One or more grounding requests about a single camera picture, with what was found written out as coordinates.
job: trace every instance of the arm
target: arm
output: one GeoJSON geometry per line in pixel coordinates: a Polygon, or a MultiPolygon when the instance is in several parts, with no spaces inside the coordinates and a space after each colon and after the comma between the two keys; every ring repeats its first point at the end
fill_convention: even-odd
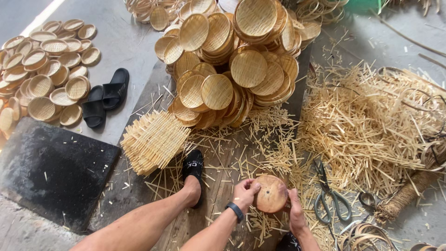
{"type": "Polygon", "coordinates": [[[321,251],[316,239],[305,222],[304,211],[297,196],[297,189],[288,190],[291,200],[291,211],[289,214],[289,229],[297,238],[303,251],[321,251]]]}
{"type": "MultiPolygon", "coordinates": [[[[254,201],[254,194],[258,193],[261,187],[260,184],[251,187],[253,181],[254,179],[246,179],[234,187],[232,202],[244,214],[248,212],[249,206],[254,201]]],[[[181,247],[181,251],[223,250],[236,224],[237,216],[232,209],[228,208],[209,227],[189,239],[181,247]]]]}

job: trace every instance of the person's hand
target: person's hand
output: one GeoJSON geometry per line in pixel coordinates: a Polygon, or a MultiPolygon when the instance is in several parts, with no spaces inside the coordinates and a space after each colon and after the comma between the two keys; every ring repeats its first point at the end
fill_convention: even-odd
{"type": "Polygon", "coordinates": [[[234,187],[234,197],[232,202],[236,204],[244,214],[248,212],[249,206],[254,201],[254,195],[260,191],[262,185],[257,183],[254,187],[251,186],[254,179],[242,180],[234,187]]]}
{"type": "Polygon", "coordinates": [[[289,229],[291,230],[291,233],[296,236],[299,232],[308,227],[308,225],[305,222],[304,211],[302,209],[299,196],[297,196],[297,189],[293,188],[288,190],[288,196],[291,201],[289,229]]]}

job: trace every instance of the black watch strap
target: black watch strap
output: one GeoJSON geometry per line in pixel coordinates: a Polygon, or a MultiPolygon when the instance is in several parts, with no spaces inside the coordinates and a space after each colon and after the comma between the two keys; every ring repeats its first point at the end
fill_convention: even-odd
{"type": "Polygon", "coordinates": [[[236,204],[229,202],[224,208],[225,210],[227,208],[231,208],[232,210],[234,210],[234,213],[237,215],[237,223],[242,222],[244,215],[242,210],[240,210],[240,208],[236,204]]]}

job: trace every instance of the gray floor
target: gray floor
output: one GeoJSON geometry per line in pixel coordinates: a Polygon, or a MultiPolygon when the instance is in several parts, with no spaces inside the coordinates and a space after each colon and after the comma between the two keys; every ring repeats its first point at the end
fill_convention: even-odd
{"type": "MultiPolygon", "coordinates": [[[[2,6],[0,41],[6,41],[18,35],[49,3],[49,0],[0,0],[2,6]]],[[[446,51],[444,12],[435,14],[432,9],[427,17],[423,17],[420,8],[415,4],[408,5],[404,9],[396,8],[395,11],[386,11],[382,16],[409,37],[437,50],[446,51]]],[[[161,35],[158,32],[149,31],[144,37],[149,25],[133,23],[122,0],[65,0],[49,20],[66,21],[72,18],[83,19],[86,23],[94,24],[98,29],[93,44],[101,50],[102,59],[97,66],[88,69],[92,85],[107,83],[115,69],[124,67],[130,72],[130,87],[124,106],[117,111],[107,113],[104,128],[91,130],[85,122],[82,122],[70,130],[78,132],[77,129],[82,127],[83,135],[117,144],[124,125],[157,61],[153,47],[161,35]]],[[[411,66],[415,69],[419,67],[428,72],[440,85],[446,79],[445,69],[420,58],[417,54],[423,53],[443,63],[446,63],[445,58],[406,41],[379,23],[369,13],[349,14],[339,24],[323,28],[337,40],[344,35],[345,30],[349,30],[345,38],[350,39],[339,44],[349,52],[339,46],[335,49],[339,50],[339,55],[342,55],[345,66],[348,66],[350,62],[359,62],[350,54],[353,53],[369,63],[376,59],[376,67],[408,68],[411,66]]],[[[312,61],[327,66],[326,59],[329,55],[322,56],[324,45],[326,48],[331,48],[328,36],[321,33],[313,47],[312,61]]],[[[441,222],[446,222],[444,210],[446,202],[439,191],[434,189],[427,191],[425,197],[424,203],[433,203],[433,206],[422,208],[411,206],[395,223],[388,225],[394,227],[394,230],[389,230],[391,237],[411,240],[400,245],[402,247],[407,248],[418,241],[430,242],[434,245],[446,242],[445,229],[440,225],[441,222]],[[434,192],[437,194],[438,201],[435,200],[434,192]],[[426,223],[430,224],[430,230],[427,230],[426,223]]],[[[16,204],[3,197],[0,197],[0,214],[2,215],[0,251],[67,250],[82,238],[26,209],[19,209],[16,204]]]]}

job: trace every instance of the black slide sandal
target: black slide sandal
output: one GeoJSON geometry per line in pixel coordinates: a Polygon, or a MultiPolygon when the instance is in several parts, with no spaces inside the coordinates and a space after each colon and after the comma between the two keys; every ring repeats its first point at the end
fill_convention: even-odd
{"type": "Polygon", "coordinates": [[[96,128],[105,122],[105,110],[102,106],[103,88],[93,87],[88,94],[87,102],[82,103],[82,117],[90,128],[96,128]]]}
{"type": "Polygon", "coordinates": [[[197,204],[192,207],[192,209],[197,209],[203,204],[203,180],[201,178],[201,174],[203,172],[203,155],[200,150],[192,150],[186,159],[183,161],[183,168],[181,170],[183,175],[183,182],[189,176],[193,175],[200,182],[201,187],[201,195],[198,199],[197,204]]]}
{"type": "Polygon", "coordinates": [[[127,95],[130,75],[124,68],[119,68],[113,74],[109,84],[104,84],[104,96],[102,99],[105,110],[118,108],[127,95]]]}

